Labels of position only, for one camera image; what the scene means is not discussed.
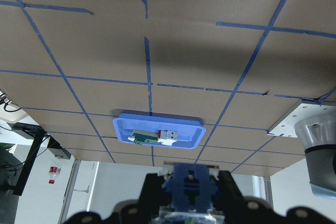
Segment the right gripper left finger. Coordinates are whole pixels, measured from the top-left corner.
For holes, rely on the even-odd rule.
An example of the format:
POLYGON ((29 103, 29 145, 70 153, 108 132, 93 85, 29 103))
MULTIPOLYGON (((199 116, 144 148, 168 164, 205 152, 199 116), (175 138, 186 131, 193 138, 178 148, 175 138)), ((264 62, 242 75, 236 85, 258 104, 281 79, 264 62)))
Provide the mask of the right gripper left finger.
POLYGON ((152 221, 159 215, 160 207, 165 203, 162 189, 164 176, 156 173, 147 174, 138 200, 138 210, 141 221, 152 221))

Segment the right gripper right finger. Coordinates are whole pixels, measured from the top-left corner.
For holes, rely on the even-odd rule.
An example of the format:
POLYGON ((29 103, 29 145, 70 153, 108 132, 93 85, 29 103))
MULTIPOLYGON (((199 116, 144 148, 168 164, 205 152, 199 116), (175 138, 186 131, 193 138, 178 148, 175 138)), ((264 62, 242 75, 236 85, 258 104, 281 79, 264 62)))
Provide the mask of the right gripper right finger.
POLYGON ((222 211, 225 216, 238 216, 239 211, 243 208, 244 197, 236 182, 227 170, 220 170, 217 178, 216 209, 222 211))

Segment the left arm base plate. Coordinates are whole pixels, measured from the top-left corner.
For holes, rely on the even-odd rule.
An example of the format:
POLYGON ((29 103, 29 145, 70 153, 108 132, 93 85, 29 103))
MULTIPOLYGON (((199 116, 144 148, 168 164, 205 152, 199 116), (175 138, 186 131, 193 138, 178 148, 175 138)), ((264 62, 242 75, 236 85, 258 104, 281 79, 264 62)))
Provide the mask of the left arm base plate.
POLYGON ((313 117, 335 114, 335 102, 325 101, 321 104, 313 101, 300 100, 282 115, 268 130, 272 136, 295 137, 295 124, 313 117))

